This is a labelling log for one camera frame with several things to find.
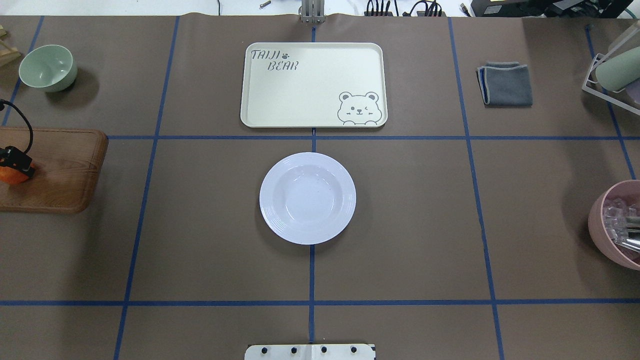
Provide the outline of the orange mandarin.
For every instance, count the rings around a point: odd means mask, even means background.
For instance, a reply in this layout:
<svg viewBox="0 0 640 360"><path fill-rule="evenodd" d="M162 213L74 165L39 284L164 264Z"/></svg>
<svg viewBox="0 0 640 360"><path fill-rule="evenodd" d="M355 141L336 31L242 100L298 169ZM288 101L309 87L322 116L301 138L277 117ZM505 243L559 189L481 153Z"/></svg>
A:
<svg viewBox="0 0 640 360"><path fill-rule="evenodd" d="M27 182L27 180L34 177L34 174L35 168L33 166L24 170L9 166L9 164L4 162L0 165L0 180L9 185L18 185L20 183Z"/></svg>

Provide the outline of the green ceramic bowl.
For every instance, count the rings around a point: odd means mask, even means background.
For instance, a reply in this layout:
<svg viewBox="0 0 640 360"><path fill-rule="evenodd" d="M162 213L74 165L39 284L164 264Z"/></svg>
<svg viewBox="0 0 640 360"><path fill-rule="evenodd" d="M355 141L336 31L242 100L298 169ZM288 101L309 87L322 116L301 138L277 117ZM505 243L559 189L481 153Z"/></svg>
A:
<svg viewBox="0 0 640 360"><path fill-rule="evenodd" d="M78 66L71 51L57 44L43 45L25 55L18 68L21 82L42 92L61 92L76 80Z"/></svg>

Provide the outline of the clear plastic ice pieces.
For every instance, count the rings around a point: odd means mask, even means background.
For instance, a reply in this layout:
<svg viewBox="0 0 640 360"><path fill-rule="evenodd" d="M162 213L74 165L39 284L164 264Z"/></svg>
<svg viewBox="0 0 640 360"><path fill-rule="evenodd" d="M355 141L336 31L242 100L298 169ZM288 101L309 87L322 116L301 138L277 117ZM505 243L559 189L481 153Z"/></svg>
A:
<svg viewBox="0 0 640 360"><path fill-rule="evenodd" d="M605 199L602 219L606 234L623 248L638 252L640 247L639 203L627 203L624 199Z"/></svg>

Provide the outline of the pink bowl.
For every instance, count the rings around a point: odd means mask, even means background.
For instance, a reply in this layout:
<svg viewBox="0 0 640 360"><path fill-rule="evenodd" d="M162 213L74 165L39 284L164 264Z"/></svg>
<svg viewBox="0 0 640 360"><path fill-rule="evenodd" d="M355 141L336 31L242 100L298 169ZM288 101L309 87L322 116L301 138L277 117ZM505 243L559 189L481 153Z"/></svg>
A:
<svg viewBox="0 0 640 360"><path fill-rule="evenodd" d="M615 264L639 270L638 180L624 180L607 189L592 205L587 225L595 246Z"/></svg>

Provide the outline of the green cup on rack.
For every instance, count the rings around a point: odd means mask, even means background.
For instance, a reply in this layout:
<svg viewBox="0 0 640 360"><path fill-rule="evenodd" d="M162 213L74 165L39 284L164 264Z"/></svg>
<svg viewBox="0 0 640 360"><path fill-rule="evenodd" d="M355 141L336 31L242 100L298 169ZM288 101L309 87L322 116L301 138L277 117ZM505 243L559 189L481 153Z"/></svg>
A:
<svg viewBox="0 0 640 360"><path fill-rule="evenodd" d="M606 91L625 89L640 77L640 48L631 48L604 61L595 69L595 77Z"/></svg>

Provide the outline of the wooden cup rack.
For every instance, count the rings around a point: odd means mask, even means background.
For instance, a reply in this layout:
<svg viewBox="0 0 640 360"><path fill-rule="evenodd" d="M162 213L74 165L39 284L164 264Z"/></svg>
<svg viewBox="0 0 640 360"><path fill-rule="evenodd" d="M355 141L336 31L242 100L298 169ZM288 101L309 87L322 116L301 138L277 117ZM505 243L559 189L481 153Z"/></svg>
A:
<svg viewBox="0 0 640 360"><path fill-rule="evenodd" d="M3 39L7 36L7 30L0 25L0 66L4 66L21 57L18 48L7 44Z"/></svg>

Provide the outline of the aluminium frame post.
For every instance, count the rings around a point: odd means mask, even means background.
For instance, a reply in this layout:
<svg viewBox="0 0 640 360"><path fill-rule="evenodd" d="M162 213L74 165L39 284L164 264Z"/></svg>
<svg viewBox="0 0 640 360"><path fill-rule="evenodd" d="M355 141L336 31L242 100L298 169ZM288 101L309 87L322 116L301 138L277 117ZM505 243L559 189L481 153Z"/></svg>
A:
<svg viewBox="0 0 640 360"><path fill-rule="evenodd" d="M322 24L326 21L325 0L302 0L299 16L304 24Z"/></svg>

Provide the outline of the grey folded cloth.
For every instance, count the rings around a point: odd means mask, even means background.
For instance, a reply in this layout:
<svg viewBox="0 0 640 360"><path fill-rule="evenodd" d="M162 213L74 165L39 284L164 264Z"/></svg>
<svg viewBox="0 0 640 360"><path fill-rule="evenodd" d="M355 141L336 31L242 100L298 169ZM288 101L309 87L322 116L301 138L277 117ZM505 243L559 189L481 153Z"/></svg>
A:
<svg viewBox="0 0 640 360"><path fill-rule="evenodd" d="M518 61L487 62L476 70L484 105L490 107L531 107L533 90L530 67Z"/></svg>

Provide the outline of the cream bear tray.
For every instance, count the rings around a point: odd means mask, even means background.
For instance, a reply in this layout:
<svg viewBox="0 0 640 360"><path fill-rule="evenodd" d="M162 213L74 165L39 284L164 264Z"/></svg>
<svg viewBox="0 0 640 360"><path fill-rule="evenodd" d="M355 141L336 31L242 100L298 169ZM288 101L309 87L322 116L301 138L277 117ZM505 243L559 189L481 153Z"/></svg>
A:
<svg viewBox="0 0 640 360"><path fill-rule="evenodd" d="M256 42L244 59L250 128L379 128L388 119L382 48L372 42Z"/></svg>

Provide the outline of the wooden cutting board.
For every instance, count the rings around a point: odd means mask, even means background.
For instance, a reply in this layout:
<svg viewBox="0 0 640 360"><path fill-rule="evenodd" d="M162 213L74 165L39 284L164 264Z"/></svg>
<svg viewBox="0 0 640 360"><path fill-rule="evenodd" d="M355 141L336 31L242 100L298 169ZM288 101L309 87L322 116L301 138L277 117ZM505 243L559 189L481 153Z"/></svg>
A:
<svg viewBox="0 0 640 360"><path fill-rule="evenodd" d="M28 152L35 173L20 184L1 182L1 212L78 214L93 198L109 140L96 129L35 127Z"/></svg>

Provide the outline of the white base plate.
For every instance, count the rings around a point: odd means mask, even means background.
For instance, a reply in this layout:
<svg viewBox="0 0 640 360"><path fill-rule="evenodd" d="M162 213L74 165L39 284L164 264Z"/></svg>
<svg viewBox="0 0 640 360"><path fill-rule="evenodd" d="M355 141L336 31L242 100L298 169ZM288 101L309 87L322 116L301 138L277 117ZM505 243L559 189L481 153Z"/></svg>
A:
<svg viewBox="0 0 640 360"><path fill-rule="evenodd" d="M376 360L374 344L256 344L247 347L245 360Z"/></svg>

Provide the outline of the purple cup on rack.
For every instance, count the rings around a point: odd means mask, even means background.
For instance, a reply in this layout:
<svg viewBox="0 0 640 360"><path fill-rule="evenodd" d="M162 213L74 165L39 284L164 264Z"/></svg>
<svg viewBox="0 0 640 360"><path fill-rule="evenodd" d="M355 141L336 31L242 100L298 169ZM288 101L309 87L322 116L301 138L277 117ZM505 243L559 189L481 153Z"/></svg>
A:
<svg viewBox="0 0 640 360"><path fill-rule="evenodd" d="M640 104L640 79L627 84L624 91L635 104Z"/></svg>

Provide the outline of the metal scoop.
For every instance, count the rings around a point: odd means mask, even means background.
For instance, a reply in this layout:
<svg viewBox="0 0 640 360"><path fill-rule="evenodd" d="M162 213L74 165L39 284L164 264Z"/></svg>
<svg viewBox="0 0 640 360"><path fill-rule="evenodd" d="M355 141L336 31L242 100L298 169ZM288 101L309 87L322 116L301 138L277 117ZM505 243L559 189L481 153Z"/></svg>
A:
<svg viewBox="0 0 640 360"><path fill-rule="evenodd" d="M624 218L614 218L613 242L623 248L635 252L640 251L640 217L626 216Z"/></svg>

